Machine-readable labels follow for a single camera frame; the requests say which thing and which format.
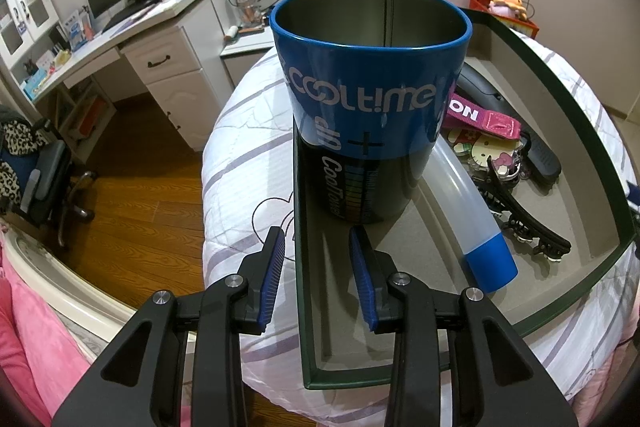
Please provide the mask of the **orange plush toy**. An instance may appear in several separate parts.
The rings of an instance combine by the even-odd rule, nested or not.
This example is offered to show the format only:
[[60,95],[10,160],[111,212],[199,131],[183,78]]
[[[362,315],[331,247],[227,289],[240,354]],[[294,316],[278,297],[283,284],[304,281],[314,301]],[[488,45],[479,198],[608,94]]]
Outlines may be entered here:
[[490,0],[488,11],[494,15],[528,20],[527,9],[522,0]]

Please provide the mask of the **black office chair with clothes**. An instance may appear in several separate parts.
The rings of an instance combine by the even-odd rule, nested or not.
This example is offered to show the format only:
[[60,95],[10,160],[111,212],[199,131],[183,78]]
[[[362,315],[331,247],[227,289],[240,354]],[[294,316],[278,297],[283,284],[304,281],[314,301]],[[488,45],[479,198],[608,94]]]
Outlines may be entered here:
[[33,124],[1,107],[1,213],[13,213],[44,228],[54,251],[67,251],[68,225],[88,223],[94,212],[79,206],[79,193],[99,175],[76,164],[72,151],[48,118]]

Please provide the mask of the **pink bedding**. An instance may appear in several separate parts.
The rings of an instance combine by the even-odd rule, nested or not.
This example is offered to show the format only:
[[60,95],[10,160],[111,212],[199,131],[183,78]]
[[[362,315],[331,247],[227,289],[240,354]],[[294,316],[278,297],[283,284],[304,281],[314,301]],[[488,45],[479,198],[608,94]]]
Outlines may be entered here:
[[49,426],[90,363],[48,304],[1,258],[1,368],[42,425]]

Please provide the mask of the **black remote control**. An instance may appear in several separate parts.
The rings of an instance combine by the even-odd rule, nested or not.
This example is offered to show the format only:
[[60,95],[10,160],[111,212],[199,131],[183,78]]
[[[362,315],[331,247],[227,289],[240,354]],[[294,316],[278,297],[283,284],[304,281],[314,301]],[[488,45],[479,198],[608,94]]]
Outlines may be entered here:
[[508,115],[521,124],[532,146],[527,153],[529,176],[540,186],[550,187],[558,181],[562,167],[558,156],[525,119],[506,101],[506,98],[474,67],[462,66],[456,93],[468,101],[495,112]]

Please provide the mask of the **white glass-door cabinet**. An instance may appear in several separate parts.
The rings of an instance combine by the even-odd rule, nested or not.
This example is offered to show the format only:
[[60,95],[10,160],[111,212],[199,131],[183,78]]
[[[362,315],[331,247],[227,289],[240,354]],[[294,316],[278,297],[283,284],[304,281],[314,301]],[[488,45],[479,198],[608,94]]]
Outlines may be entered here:
[[60,21],[51,0],[1,0],[1,58],[14,67]]

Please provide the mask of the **red printed storage box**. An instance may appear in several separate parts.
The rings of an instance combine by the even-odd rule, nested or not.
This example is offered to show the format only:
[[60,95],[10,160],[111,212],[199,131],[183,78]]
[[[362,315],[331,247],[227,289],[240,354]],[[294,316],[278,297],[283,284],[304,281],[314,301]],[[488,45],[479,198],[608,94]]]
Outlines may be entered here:
[[539,27],[533,22],[535,9],[523,0],[469,0],[469,8],[489,13],[511,29],[529,38],[537,37]]

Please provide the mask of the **black hair claw clip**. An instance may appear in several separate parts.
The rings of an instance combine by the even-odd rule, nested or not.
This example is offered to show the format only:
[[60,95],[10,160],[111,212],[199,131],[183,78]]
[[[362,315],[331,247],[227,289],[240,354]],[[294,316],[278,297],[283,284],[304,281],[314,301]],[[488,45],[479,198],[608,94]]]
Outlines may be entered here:
[[502,216],[508,214],[506,228],[521,243],[535,244],[534,255],[543,255],[551,262],[560,262],[572,250],[572,244],[533,217],[511,194],[498,176],[492,160],[484,180],[476,182],[490,211]]

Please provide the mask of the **bottle with red cap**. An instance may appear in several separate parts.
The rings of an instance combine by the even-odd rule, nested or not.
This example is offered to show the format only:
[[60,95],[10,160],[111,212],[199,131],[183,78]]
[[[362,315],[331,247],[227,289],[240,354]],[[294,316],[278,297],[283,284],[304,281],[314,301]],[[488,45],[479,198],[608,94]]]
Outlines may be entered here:
[[240,12],[242,25],[245,27],[257,27],[262,24],[262,11],[257,0],[235,0]]

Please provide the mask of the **white low side cabinet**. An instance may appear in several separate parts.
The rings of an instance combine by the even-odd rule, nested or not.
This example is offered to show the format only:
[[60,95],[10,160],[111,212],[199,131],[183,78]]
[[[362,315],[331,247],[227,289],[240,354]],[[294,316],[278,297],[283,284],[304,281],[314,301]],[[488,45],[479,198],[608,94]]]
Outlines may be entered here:
[[254,29],[248,34],[238,33],[235,42],[221,51],[220,58],[233,87],[274,46],[270,27]]

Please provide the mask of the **pink lanyard keychain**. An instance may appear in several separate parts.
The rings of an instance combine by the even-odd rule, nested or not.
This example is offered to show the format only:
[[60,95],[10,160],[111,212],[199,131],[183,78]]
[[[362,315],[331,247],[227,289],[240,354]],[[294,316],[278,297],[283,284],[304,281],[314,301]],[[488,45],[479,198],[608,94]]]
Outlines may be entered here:
[[486,178],[490,160],[507,186],[523,176],[530,138],[514,118],[454,94],[440,133],[475,180]]

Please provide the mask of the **pink box with dark tray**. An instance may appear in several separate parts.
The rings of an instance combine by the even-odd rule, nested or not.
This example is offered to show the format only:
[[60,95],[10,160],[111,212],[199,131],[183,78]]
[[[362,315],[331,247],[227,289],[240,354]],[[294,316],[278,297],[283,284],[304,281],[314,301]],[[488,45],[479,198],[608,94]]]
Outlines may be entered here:
[[[630,159],[604,110],[570,80],[559,57],[495,17],[469,14],[468,64],[510,103],[559,159],[559,178],[514,187],[516,201],[570,243],[559,261],[512,231],[518,276],[494,303],[530,343],[558,386],[576,395],[622,337],[639,284],[634,225],[623,190]],[[363,321],[347,225],[317,205],[308,162],[294,159],[296,291],[303,383],[310,390],[382,386],[394,340]]]

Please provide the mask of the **white striped table cloth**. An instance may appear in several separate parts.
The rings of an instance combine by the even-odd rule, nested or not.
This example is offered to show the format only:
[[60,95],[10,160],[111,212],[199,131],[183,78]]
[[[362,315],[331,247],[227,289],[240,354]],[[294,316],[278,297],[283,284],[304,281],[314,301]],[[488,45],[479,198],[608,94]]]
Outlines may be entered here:
[[[203,272],[211,284],[256,251],[273,225],[292,220],[293,131],[288,89],[275,50],[243,76],[203,153]],[[576,305],[528,337],[581,424],[604,402],[639,321],[639,262],[628,248]],[[245,384],[271,403],[321,426],[378,426],[388,390],[305,388],[295,270],[286,260],[267,330],[240,341]]]

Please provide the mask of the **clear tube with blue cap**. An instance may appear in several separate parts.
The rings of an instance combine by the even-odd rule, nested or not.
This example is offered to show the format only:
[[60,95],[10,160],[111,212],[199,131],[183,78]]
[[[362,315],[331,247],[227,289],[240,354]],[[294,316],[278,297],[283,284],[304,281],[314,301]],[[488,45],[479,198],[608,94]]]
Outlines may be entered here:
[[454,283],[486,294],[506,287],[518,267],[497,220],[446,140],[437,139],[419,180],[450,244],[446,265]]

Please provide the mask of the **white desk with drawers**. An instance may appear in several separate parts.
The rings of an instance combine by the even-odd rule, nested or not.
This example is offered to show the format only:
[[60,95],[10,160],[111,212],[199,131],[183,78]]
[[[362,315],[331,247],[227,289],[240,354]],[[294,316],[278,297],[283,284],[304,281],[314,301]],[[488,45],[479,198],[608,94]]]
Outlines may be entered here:
[[160,2],[73,53],[43,83],[35,102],[126,58],[181,138],[198,152],[233,90],[221,60],[230,25],[226,0]]

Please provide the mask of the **blue black Cooltime cup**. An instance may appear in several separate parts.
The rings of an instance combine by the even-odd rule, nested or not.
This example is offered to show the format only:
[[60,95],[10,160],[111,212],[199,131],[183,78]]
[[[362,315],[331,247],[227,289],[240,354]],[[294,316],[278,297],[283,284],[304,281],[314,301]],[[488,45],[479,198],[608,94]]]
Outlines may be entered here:
[[283,0],[270,27],[312,194],[346,222],[399,215],[445,119],[469,17],[446,0]]

